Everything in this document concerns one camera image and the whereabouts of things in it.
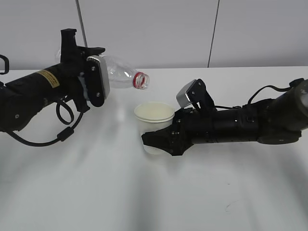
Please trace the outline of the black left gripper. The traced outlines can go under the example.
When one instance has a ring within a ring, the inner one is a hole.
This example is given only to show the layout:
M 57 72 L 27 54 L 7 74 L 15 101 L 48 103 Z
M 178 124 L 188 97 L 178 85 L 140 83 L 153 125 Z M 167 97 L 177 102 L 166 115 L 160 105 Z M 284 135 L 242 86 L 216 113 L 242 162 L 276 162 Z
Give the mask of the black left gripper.
M 61 57 L 63 65 L 63 82 L 68 90 L 68 97 L 73 100 L 78 112 L 87 112 L 90 108 L 84 97 L 84 89 L 79 80 L 80 73 L 84 72 L 84 57 L 100 55 L 105 52 L 103 47 L 82 47 L 76 44 L 77 30 L 67 28 L 61 30 Z

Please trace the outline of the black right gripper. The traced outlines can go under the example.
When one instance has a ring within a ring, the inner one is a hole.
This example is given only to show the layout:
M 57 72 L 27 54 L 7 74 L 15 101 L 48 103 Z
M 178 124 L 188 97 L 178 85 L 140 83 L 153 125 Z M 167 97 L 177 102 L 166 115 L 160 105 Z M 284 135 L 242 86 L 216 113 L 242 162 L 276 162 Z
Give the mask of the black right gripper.
M 194 144 L 212 141 L 208 124 L 193 108 L 177 110 L 171 126 L 146 132 L 141 139 L 144 145 L 169 151 L 172 156 L 183 155 Z

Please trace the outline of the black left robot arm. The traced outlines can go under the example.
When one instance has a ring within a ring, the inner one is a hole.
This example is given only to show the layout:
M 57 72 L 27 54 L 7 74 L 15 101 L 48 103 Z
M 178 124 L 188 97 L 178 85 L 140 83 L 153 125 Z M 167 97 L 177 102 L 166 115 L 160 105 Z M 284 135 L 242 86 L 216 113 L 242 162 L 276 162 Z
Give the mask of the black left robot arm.
M 61 30 L 61 58 L 58 64 L 0 85 L 0 130 L 20 131 L 44 107 L 72 100 L 78 112 L 103 105 L 102 75 L 89 57 L 105 48 L 76 44 L 76 29 Z

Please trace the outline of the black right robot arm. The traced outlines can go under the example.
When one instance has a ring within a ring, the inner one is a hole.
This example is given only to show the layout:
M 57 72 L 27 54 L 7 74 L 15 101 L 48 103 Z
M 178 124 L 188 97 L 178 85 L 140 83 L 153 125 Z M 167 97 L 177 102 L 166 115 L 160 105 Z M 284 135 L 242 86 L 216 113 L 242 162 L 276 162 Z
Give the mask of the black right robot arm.
M 281 95 L 275 99 L 249 99 L 243 106 L 224 107 L 214 104 L 201 79 L 192 80 L 177 94 L 180 109 L 172 124 L 144 133 L 142 141 L 172 156 L 200 143 L 297 142 L 308 127 L 308 82 L 299 78 L 276 91 Z

